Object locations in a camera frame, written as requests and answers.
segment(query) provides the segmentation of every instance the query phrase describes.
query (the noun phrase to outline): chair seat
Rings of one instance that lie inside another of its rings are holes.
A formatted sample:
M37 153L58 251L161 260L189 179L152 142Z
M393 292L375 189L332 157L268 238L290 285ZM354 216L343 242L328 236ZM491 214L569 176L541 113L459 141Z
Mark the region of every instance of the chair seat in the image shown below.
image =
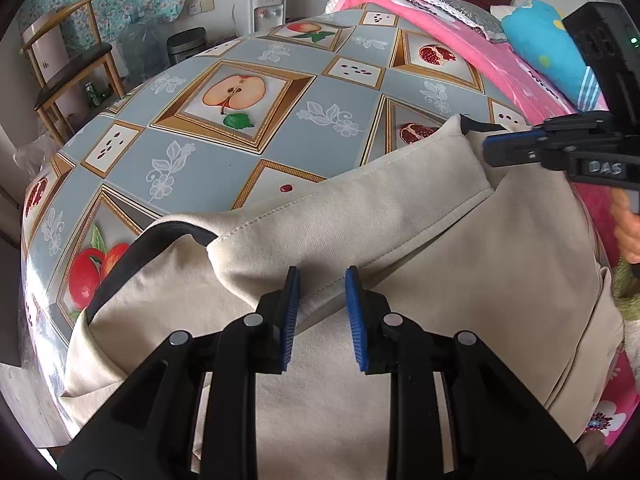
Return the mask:
M75 58L69 61L69 63L63 66L56 75L49 79L47 84L40 89L40 93L36 98L33 109L38 110L38 108L46 103L53 94L82 72L82 70L91 65L91 63L109 53L112 48L111 43L101 43L90 46L88 49L78 54Z

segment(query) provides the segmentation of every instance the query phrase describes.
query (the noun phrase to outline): human hand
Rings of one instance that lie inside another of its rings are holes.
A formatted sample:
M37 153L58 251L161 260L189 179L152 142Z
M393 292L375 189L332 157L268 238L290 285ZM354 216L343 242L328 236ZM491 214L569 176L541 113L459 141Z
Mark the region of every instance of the human hand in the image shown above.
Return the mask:
M624 189L611 188L611 214L616 221L614 233L620 255L630 264L640 263L640 215L630 211Z

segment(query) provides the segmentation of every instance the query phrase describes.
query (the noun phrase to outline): blue pillow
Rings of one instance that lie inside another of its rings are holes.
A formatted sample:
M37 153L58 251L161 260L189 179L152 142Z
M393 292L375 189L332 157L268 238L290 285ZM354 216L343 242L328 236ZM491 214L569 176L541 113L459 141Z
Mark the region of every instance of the blue pillow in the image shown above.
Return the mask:
M502 30L516 53L544 74L578 110L593 110L600 86L565 30L558 11L545 2L532 0L510 14L502 14Z

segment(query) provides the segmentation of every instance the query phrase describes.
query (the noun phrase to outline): gray pillow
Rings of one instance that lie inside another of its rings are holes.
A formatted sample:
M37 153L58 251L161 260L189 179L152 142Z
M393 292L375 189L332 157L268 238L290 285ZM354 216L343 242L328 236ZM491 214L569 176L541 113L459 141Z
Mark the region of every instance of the gray pillow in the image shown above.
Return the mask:
M492 16L490 12L469 2L463 2L462 0L438 1L444 4L443 6L439 6L442 10L447 10L447 6L455 9L470 19L476 27L483 28L486 38L491 41L491 43L504 43L507 41L507 37L500 26L500 21L495 16Z

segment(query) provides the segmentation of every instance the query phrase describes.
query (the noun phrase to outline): white cylinder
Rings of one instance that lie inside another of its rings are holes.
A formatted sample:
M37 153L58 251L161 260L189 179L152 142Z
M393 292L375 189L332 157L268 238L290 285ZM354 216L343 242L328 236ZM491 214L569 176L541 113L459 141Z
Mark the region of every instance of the white cylinder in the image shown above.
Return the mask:
M40 29L40 27L56 13L55 10L40 16L31 27L22 34L22 40L26 43ZM65 42L62 39L60 26L52 28L44 36L33 44L35 54L45 81L55 76L63 66L69 63L69 54L66 52ZM78 129L83 126L83 120L88 112L86 95L79 85L73 85L57 100L56 104L62 114L71 125Z

